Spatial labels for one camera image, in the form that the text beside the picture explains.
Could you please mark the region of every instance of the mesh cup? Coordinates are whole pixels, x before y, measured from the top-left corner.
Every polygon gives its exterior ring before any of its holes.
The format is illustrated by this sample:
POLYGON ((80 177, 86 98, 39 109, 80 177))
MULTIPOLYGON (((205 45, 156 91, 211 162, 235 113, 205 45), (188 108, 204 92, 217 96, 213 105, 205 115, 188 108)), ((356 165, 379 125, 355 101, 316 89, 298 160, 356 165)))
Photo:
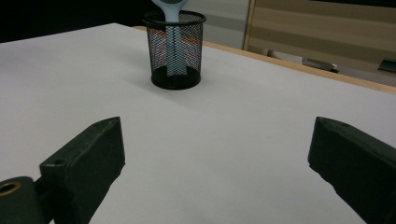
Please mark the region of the mesh cup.
POLYGON ((202 14, 181 10, 179 22, 166 22, 161 11, 149 12, 148 29, 151 81, 168 90, 185 90, 201 81, 202 14))

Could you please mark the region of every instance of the pencil holder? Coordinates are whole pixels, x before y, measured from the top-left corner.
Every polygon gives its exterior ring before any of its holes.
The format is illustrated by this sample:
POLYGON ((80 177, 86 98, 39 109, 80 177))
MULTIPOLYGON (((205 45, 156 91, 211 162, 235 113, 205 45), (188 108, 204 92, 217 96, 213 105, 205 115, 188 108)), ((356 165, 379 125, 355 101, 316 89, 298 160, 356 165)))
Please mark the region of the pencil holder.
POLYGON ((147 25, 151 82, 167 90, 185 90, 201 81, 204 22, 202 14, 181 10, 179 22, 166 22, 161 11, 149 12, 147 25))

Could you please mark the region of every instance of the screw hole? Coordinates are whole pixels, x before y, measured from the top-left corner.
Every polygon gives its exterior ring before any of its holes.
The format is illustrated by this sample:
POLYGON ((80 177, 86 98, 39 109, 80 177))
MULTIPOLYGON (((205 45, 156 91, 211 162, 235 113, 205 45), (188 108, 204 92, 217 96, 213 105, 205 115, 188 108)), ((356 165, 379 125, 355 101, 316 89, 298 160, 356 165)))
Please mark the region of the screw hole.
POLYGON ((20 182, 9 182, 0 186, 0 197, 8 195, 21 186, 20 182))

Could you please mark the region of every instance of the wooden cabinet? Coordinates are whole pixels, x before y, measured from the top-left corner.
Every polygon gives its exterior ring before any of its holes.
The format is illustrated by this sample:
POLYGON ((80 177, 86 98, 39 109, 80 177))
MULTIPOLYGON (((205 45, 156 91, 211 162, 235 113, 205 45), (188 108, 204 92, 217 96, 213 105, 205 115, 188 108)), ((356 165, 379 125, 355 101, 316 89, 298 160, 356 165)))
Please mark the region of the wooden cabinet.
POLYGON ((396 8, 251 0, 244 49, 299 55, 364 71, 396 59, 396 8))

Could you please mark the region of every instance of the wall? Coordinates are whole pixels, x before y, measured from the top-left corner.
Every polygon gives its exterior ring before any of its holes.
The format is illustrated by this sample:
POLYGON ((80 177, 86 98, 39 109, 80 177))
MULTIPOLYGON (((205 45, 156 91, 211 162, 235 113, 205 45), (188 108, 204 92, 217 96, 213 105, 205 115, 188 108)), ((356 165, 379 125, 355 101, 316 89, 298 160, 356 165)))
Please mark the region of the wall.
POLYGON ((247 26, 249 0, 190 0, 185 10, 207 18, 204 40, 241 49, 247 26))

